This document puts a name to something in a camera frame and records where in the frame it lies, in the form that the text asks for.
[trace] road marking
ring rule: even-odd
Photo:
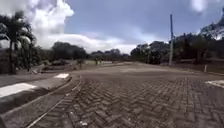
[[[207,81],[205,83],[224,88],[224,80]]]
[[[31,90],[34,88],[37,88],[37,87],[34,85],[31,85],[31,84],[27,84],[27,83],[18,83],[18,84],[2,87],[2,88],[0,88],[0,98],[9,96],[12,94],[16,94],[16,93],[19,93],[22,91]]]
[[[69,74],[59,74],[57,76],[54,76],[54,78],[61,78],[61,79],[64,79],[64,78],[67,78]]]

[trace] palm tree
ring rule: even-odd
[[[12,16],[0,15],[0,40],[9,41],[9,71],[11,74],[15,73],[15,67],[18,64],[17,51],[21,37],[29,38],[30,42],[35,41],[31,25],[25,20],[24,13],[18,11]]]
[[[30,70],[30,64],[34,63],[34,57],[37,53],[35,52],[35,42],[31,42],[27,37],[20,37],[19,39],[21,48],[20,51],[20,57],[21,57],[21,63],[22,65],[27,69],[27,71]]]

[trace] cloud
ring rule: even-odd
[[[51,48],[56,41],[69,42],[84,47],[88,52],[96,50],[109,50],[119,48],[123,53],[130,53],[135,47],[126,40],[110,37],[97,32],[84,32],[83,34],[67,34],[64,32],[66,19],[75,12],[65,0],[0,0],[0,13],[12,15],[18,10],[24,10],[38,45]]]
[[[221,0],[191,0],[191,7],[196,12],[205,11],[209,4],[220,3]]]
[[[129,26],[126,30],[129,34],[129,37],[133,36],[133,39],[137,40],[138,43],[152,43],[153,41],[167,41],[162,37],[159,37],[157,34],[143,32],[141,28],[136,26]]]
[[[110,50],[112,48],[118,48],[123,53],[130,53],[130,51],[136,47],[133,44],[127,44],[125,40],[108,37],[106,39],[96,39],[80,34],[52,34],[43,39],[41,39],[39,45],[44,46],[45,48],[50,48],[53,45],[53,42],[56,41],[64,41],[69,42],[73,45],[78,45],[87,50],[87,52],[93,52],[97,50],[105,51]]]

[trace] trees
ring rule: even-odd
[[[174,59],[195,59],[195,63],[201,63],[210,50],[211,36],[183,34],[174,39]]]
[[[161,59],[165,59],[165,54],[168,53],[169,44],[166,44],[162,41],[154,41],[151,44],[140,44],[137,45],[131,51],[131,56],[134,60],[159,64]]]
[[[32,45],[29,43],[29,41],[27,39],[20,39],[20,43],[22,44],[21,45],[21,48],[19,49],[19,52],[18,52],[18,56],[19,56],[19,59],[21,63],[19,63],[18,65],[19,66],[23,66],[25,67],[28,71],[30,70],[30,63],[31,63],[31,48],[32,48]]]
[[[200,34],[205,36],[210,36],[212,39],[218,39],[222,35],[222,27],[219,24],[211,23],[201,29]]]
[[[18,11],[12,16],[0,15],[0,23],[0,40],[9,41],[9,71],[14,74],[15,67],[18,66],[18,45],[19,43],[24,44],[20,42],[21,38],[27,37],[29,42],[35,41],[36,38],[22,11]]]
[[[96,64],[98,64],[98,61],[112,61],[113,63],[115,61],[128,61],[130,60],[130,56],[127,54],[122,54],[119,49],[111,49],[107,51],[96,51],[92,52],[90,54],[91,59],[96,61]]]
[[[84,48],[65,42],[56,42],[53,47],[53,59],[85,59],[87,53]]]

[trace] paved road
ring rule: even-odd
[[[31,128],[223,128],[221,77],[131,64],[80,71],[73,91]]]

